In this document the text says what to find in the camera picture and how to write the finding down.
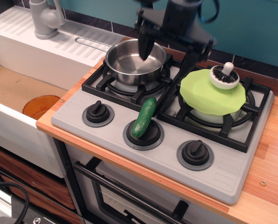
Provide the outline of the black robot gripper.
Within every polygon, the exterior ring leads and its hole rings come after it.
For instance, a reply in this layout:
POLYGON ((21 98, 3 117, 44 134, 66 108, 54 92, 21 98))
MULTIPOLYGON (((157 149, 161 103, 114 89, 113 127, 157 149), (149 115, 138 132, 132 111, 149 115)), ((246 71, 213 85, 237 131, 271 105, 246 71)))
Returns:
POLYGON ((138 30, 141 59, 145 61, 149 57, 156 40, 186 53, 161 102, 160 111, 163 111, 179 81, 192 71, 199 57, 208 58, 216 45, 216 39, 199 23, 211 23, 217 19, 217 14, 208 19, 202 16, 201 0, 169 0, 164 10, 155 10, 153 0, 140 3, 135 29, 138 30))

